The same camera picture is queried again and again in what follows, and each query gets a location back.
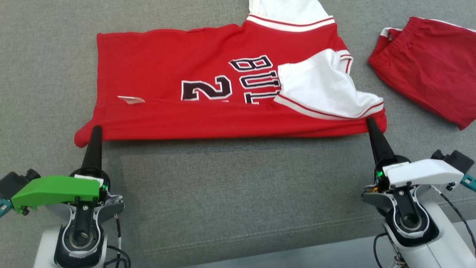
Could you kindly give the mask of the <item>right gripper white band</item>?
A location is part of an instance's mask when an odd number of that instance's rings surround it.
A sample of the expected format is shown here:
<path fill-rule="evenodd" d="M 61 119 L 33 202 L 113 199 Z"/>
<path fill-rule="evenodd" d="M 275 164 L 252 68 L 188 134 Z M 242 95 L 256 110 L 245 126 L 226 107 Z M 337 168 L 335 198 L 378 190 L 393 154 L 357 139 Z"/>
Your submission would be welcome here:
<path fill-rule="evenodd" d="M 374 117 L 367 118 L 374 163 L 378 166 L 382 161 L 395 154 L 388 144 Z M 459 183 L 464 173 L 443 160 L 423 159 L 415 162 L 393 163 L 377 169 L 375 182 L 383 184 L 384 189 L 404 187 L 407 185 L 445 185 Z"/>

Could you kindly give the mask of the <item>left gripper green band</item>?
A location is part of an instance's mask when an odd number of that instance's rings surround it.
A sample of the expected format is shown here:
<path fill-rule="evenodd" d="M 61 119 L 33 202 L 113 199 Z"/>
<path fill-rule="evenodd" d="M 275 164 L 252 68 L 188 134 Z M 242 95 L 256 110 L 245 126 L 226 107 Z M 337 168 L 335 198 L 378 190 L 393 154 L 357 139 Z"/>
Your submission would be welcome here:
<path fill-rule="evenodd" d="M 82 168 L 70 176 L 50 175 L 36 178 L 12 197 L 16 212 L 25 208 L 61 202 L 104 202 L 109 192 L 109 176 L 102 170 L 102 127 L 92 129 Z"/>

